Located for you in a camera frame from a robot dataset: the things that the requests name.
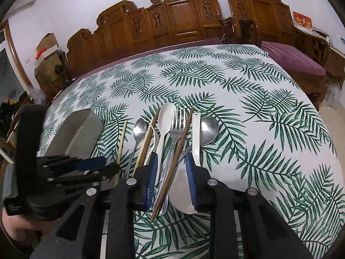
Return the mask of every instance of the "door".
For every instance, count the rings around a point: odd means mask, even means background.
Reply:
[[[19,71],[11,56],[4,30],[0,31],[0,103],[6,97],[18,101],[21,94],[28,88],[20,77]]]

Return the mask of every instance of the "bamboo chopstick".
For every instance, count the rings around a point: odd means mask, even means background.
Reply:
[[[159,112],[160,112],[160,107],[157,109],[156,114],[155,114],[155,116],[153,118],[153,121],[151,122],[151,125],[152,125],[153,128],[155,128],[155,126],[156,126]],[[152,128],[149,128],[148,141],[146,142],[145,145],[143,145],[144,150],[143,150],[143,154],[141,156],[140,162],[139,162],[139,167],[144,165],[146,154],[147,154],[147,151],[149,150],[149,147],[150,147],[150,144],[151,144],[152,135],[153,135],[153,130],[152,130]]]
[[[155,218],[157,212],[160,211],[161,208],[162,208],[162,205],[163,205],[163,202],[164,202],[164,199],[165,199],[165,195],[167,194],[168,188],[170,186],[171,178],[173,177],[173,174],[175,172],[175,167],[176,167],[176,164],[178,162],[178,157],[180,156],[180,154],[182,152],[183,144],[185,143],[186,135],[187,135],[187,132],[188,132],[188,129],[189,129],[189,126],[190,126],[190,122],[192,120],[193,112],[194,112],[194,107],[192,107],[190,109],[189,115],[188,115],[187,120],[186,120],[185,129],[183,130],[180,142],[178,143],[177,149],[176,149],[176,151],[174,153],[174,157],[172,159],[172,164],[171,164],[171,167],[170,167],[167,179],[166,179],[166,181],[163,184],[162,191],[161,191],[160,195],[158,196],[158,200],[157,200],[156,206],[153,208],[153,212],[152,212],[152,216],[151,216],[150,222],[153,221],[153,219]]]
[[[150,130],[151,130],[151,128],[148,127],[147,131],[146,131],[146,134],[145,134],[145,137],[144,137],[144,140],[143,140],[143,144],[141,145],[141,148],[140,148],[140,152],[139,152],[139,155],[138,155],[138,158],[137,158],[137,162],[135,163],[135,167],[134,167],[134,170],[133,170],[133,173],[132,173],[132,177],[134,176],[134,173],[135,173],[135,171],[137,170],[137,168],[139,166],[139,162],[140,162],[141,156],[143,155],[144,146],[146,145],[147,139],[149,137]]]
[[[150,124],[153,127],[155,127],[155,125],[156,125],[159,111],[160,111],[160,108],[157,109],[155,116],[151,118]],[[149,127],[146,131],[143,145],[141,146],[141,149],[140,149],[140,152],[138,155],[138,159],[137,159],[137,162],[136,162],[134,170],[133,170],[132,177],[134,176],[134,173],[137,170],[137,168],[144,165],[145,157],[146,157],[147,151],[148,151],[150,143],[151,143],[152,134],[153,134],[152,128]]]
[[[120,161],[121,161],[122,148],[123,148],[123,146],[124,146],[126,128],[127,128],[127,121],[125,121],[124,127],[123,127],[123,129],[122,129],[122,133],[121,133],[119,151],[118,151],[118,153],[117,153],[117,160],[116,160],[116,163],[117,163],[118,165],[120,165]],[[115,186],[117,185],[118,181],[119,181],[119,174],[116,174],[116,175],[115,175],[115,180],[114,180],[114,185],[113,185],[113,187],[115,187]]]

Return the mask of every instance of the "tablecloth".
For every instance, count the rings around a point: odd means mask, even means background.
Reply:
[[[165,102],[187,111],[194,106],[202,116],[218,120],[216,140],[201,147],[201,164],[211,177],[241,191],[257,188],[314,258],[327,251],[345,218],[344,182],[334,144],[303,91],[255,46],[153,53],[83,79],[56,110],[50,110],[42,154],[69,114],[91,108],[104,123],[92,156],[116,160],[119,136],[128,120],[123,170],[135,143],[133,124],[140,117],[149,122]],[[164,217],[150,223],[150,216],[135,213],[137,258],[207,256],[210,214],[184,215],[170,205]],[[242,252],[241,233],[237,236]]]

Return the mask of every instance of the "plastic bag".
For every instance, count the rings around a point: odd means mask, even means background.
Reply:
[[[337,109],[340,102],[340,86],[337,78],[333,77],[327,80],[326,85],[328,89],[322,105],[331,106],[332,108]]]
[[[35,89],[34,87],[29,88],[29,96],[35,104],[44,105],[45,104],[45,94],[41,89]]]

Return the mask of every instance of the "metal fork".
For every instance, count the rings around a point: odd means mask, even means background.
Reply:
[[[165,183],[170,167],[171,167],[171,163],[173,162],[173,157],[174,157],[174,152],[175,152],[175,147],[176,144],[178,142],[178,140],[181,138],[183,130],[185,128],[186,125],[186,112],[184,109],[180,109],[179,112],[177,109],[174,110],[174,113],[172,115],[172,120],[171,120],[171,129],[170,129],[170,137],[171,137],[171,145],[170,145],[170,149],[169,149],[169,154],[168,154],[168,158],[167,158],[167,162],[165,164],[165,169],[164,169],[164,173],[163,173],[163,178],[162,181],[160,183],[160,187],[158,190],[158,194],[154,203],[154,206],[157,205],[157,200],[158,200],[158,196],[160,195],[162,188],[163,188],[163,184]],[[169,190],[167,191],[167,194],[165,196],[163,205],[162,205],[162,209],[160,210],[160,212],[158,213],[159,216],[164,215],[167,212],[168,209],[168,202],[169,202]]]

